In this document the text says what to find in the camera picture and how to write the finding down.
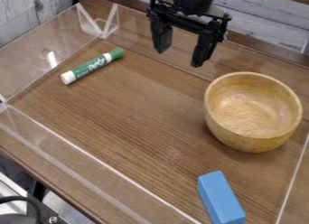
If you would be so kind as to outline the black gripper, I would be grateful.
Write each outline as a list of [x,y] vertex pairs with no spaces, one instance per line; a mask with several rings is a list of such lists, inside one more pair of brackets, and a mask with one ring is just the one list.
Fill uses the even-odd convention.
[[216,43],[224,39],[231,15],[212,5],[212,0],[149,0],[145,14],[157,53],[163,53],[172,43],[172,27],[199,34],[191,66],[202,67]]

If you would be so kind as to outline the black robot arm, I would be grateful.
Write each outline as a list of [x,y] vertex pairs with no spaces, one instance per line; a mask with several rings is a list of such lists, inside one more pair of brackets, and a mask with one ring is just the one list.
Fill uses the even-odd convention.
[[231,15],[212,5],[212,0],[149,0],[145,15],[157,53],[163,53],[172,44],[172,27],[198,35],[191,66],[202,67],[216,44],[226,38]]

